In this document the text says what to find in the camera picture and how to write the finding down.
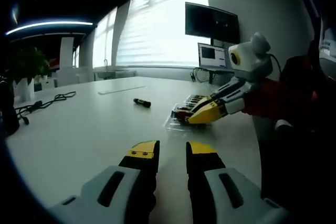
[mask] black cable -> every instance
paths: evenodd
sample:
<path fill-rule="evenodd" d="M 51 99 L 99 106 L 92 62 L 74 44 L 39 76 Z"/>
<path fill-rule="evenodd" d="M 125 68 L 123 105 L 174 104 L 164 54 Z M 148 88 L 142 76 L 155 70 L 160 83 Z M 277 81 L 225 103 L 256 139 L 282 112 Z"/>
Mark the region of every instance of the black cable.
<path fill-rule="evenodd" d="M 76 95 L 76 91 L 72 91 L 66 94 L 57 94 L 55 95 L 52 101 L 48 101 L 46 103 L 42 103 L 42 101 L 37 101 L 33 105 L 17 107 L 15 108 L 15 110 L 18 110 L 17 116 L 19 116 L 19 119 L 24 120 L 25 124 L 29 124 L 29 120 L 26 117 L 26 115 L 31 114 L 36 110 L 45 109 L 49 107 L 50 105 L 52 105 L 54 102 L 66 101 L 68 98 L 74 97 L 75 95 Z"/>
<path fill-rule="evenodd" d="M 199 78 L 198 78 L 198 75 L 197 75 L 199 70 L 200 70 L 199 68 L 196 69 L 196 73 L 195 73 L 195 75 L 196 75 L 196 79 L 197 79 L 199 82 L 201 82 L 201 81 L 199 80 Z"/>
<path fill-rule="evenodd" d="M 217 74 L 213 73 L 212 83 L 216 82 L 216 77 L 217 77 Z"/>
<path fill-rule="evenodd" d="M 196 77 L 195 77 L 195 69 L 196 69 L 196 68 L 194 68 L 193 71 L 190 73 L 190 77 L 191 77 L 191 80 L 192 80 L 193 82 L 196 81 Z"/>
<path fill-rule="evenodd" d="M 272 54 L 269 54 L 273 59 L 275 59 L 275 61 L 276 61 L 276 63 L 277 63 L 277 65 L 278 65 L 278 68 L 279 68 L 279 72 L 280 72 L 280 74 L 281 74 L 281 66 L 280 66 L 280 63 L 279 63 L 279 61 L 278 61 L 278 59 L 277 59 L 277 57 L 275 57 L 274 55 L 272 55 Z"/>

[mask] marker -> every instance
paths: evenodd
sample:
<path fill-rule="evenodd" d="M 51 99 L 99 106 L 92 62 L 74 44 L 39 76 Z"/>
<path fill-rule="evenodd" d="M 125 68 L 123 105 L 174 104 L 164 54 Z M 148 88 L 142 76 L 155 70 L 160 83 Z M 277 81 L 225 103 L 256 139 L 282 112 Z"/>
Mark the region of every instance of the marker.
<path fill-rule="evenodd" d="M 140 100 L 140 99 L 137 99 L 137 98 L 134 98 L 133 102 L 135 102 L 138 105 L 144 106 L 146 108 L 149 108 L 151 106 L 151 102 Z"/>

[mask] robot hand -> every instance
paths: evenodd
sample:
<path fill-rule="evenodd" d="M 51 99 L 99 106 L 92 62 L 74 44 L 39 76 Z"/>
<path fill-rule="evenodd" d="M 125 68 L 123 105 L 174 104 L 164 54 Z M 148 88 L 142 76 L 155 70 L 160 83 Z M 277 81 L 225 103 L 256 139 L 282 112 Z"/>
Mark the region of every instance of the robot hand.
<path fill-rule="evenodd" d="M 290 212 L 268 198 L 209 145 L 186 143 L 188 190 L 193 223 L 289 223 Z"/>
<path fill-rule="evenodd" d="M 85 183 L 80 196 L 50 208 L 60 223 L 148 223 L 156 204 L 160 141 L 133 146 L 120 164 Z"/>
<path fill-rule="evenodd" d="M 244 95 L 260 86 L 273 71 L 270 55 L 267 54 L 269 50 L 269 43 L 260 33 L 255 33 L 249 42 L 229 47 L 235 76 L 213 94 L 201 99 L 191 109 L 187 122 L 210 123 L 241 111 L 245 107 Z"/>

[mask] table surface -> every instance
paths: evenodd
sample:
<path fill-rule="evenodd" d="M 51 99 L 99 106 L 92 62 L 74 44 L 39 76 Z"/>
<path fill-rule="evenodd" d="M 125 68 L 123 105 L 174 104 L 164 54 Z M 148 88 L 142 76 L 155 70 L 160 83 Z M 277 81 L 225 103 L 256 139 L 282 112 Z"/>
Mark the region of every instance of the table surface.
<path fill-rule="evenodd" d="M 98 94 L 139 86 L 145 87 Z M 30 125 L 21 122 L 19 130 L 7 139 L 7 146 L 33 194 L 45 207 L 51 207 L 80 195 L 84 183 L 108 166 L 118 165 L 134 144 L 160 140 L 157 203 L 150 223 L 192 223 L 187 141 L 211 145 L 227 167 L 261 185 L 259 147 L 251 116 L 238 112 L 198 133 L 164 127 L 177 103 L 190 94 L 207 95 L 214 89 L 205 83 L 132 77 L 36 92 L 35 99 L 44 102 L 60 93 L 76 91 L 77 95 L 29 115 Z M 134 104 L 134 98 L 151 101 L 151 108 Z"/>

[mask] green plant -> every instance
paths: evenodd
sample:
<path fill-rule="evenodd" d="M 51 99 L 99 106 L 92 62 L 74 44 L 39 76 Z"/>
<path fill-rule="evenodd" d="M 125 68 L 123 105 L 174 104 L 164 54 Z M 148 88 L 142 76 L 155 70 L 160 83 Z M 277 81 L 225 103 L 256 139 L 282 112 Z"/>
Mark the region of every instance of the green plant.
<path fill-rule="evenodd" d="M 17 84 L 23 78 L 27 78 L 28 84 L 30 84 L 35 76 L 44 76 L 50 73 L 46 56 L 36 47 L 13 49 L 8 58 L 8 66 L 7 75 Z"/>

